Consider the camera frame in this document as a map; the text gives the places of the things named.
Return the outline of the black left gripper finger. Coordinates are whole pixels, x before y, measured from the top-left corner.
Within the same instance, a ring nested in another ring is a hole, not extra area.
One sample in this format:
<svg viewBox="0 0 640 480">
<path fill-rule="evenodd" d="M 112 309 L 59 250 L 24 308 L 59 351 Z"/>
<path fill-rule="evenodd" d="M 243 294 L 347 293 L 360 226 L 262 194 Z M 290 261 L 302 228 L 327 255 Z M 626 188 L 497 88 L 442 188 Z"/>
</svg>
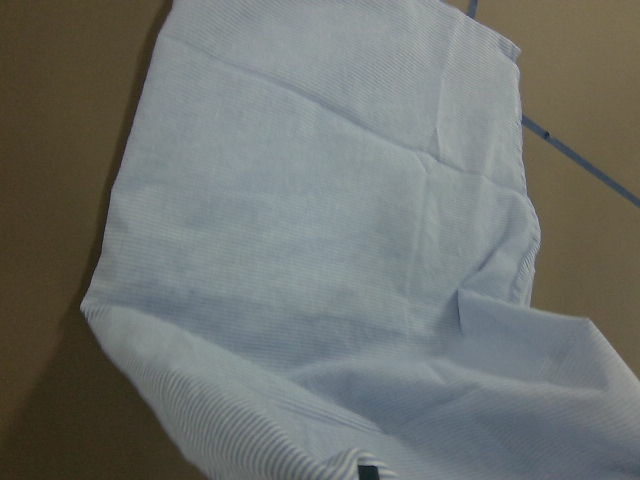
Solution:
<svg viewBox="0 0 640 480">
<path fill-rule="evenodd" d="M 378 468 L 375 465 L 359 465 L 359 480 L 378 480 Z"/>
</svg>

